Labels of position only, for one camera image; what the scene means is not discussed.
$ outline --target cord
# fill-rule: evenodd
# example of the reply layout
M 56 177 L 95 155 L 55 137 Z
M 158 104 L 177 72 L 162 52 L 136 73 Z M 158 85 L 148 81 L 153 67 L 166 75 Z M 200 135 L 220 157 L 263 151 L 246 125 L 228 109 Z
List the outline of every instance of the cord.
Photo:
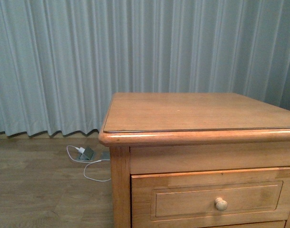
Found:
M 89 165 L 94 164 L 94 163 L 97 163 L 97 162 L 101 162 L 101 161 L 110 161 L 109 159 L 102 159 L 102 160 L 97 160 L 97 161 L 77 161 L 77 160 L 75 160 L 75 159 L 73 159 L 73 158 L 71 157 L 71 155 L 70 155 L 70 153 L 69 153 L 69 150 L 68 150 L 68 147 L 73 147 L 73 148 L 77 149 L 78 151 L 80 150 L 80 148 L 75 147 L 75 146 L 72 146 L 72 145 L 68 145 L 68 146 L 67 146 L 67 153 L 68 153 L 69 158 L 70 158 L 71 160 L 73 160 L 73 161 L 75 161 L 75 162 L 80 162 L 80 163 L 87 163 L 87 165 L 86 165 L 85 168 L 84 168 L 84 177 L 86 177 L 86 178 L 89 179 L 89 180 L 92 180 L 92 181 L 98 181 L 98 182 L 106 182 L 106 181 L 111 180 L 111 178 L 109 178 L 108 180 L 102 180 L 102 181 L 101 181 L 101 180 L 97 180 L 97 179 L 90 178 L 90 177 L 86 176 L 86 174 L 85 174 L 85 172 L 86 172 L 86 168 L 87 168 Z

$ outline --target drawer knob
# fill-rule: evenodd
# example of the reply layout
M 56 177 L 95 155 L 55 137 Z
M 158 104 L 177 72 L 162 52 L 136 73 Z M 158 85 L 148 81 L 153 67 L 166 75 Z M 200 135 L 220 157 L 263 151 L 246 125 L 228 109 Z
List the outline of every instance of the drawer knob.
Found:
M 227 202 L 222 198 L 215 199 L 215 205 L 218 211 L 224 211 L 227 209 Z

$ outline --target wooden floor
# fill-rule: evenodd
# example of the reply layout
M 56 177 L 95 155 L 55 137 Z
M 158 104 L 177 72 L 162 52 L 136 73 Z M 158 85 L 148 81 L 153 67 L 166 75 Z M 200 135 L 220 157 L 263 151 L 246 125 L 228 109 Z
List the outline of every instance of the wooden floor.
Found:
M 90 146 L 97 159 L 108 151 L 96 137 L 0 139 L 0 228 L 113 227 L 111 181 L 84 178 L 85 165 L 69 159 L 67 145 Z M 108 179 L 109 162 L 87 175 Z

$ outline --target drawer front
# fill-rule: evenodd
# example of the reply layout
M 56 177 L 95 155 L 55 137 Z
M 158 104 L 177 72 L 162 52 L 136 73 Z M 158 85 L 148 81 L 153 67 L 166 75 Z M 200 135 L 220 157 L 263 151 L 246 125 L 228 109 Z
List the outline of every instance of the drawer front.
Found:
M 290 168 L 132 175 L 131 179 L 136 228 L 287 220 L 290 212 Z M 226 210 L 216 206 L 217 198 L 224 200 Z
M 251 223 L 243 224 L 237 226 L 225 226 L 225 227 L 210 227 L 210 228 L 284 228 L 286 221 L 277 222 L 261 222 L 261 223 Z

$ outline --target pleated curtain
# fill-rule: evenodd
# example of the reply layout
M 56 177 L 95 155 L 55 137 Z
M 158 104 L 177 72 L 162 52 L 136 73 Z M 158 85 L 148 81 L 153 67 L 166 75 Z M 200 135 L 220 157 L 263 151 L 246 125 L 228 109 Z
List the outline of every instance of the pleated curtain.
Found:
M 0 132 L 100 129 L 115 92 L 290 110 L 290 0 L 0 0 Z

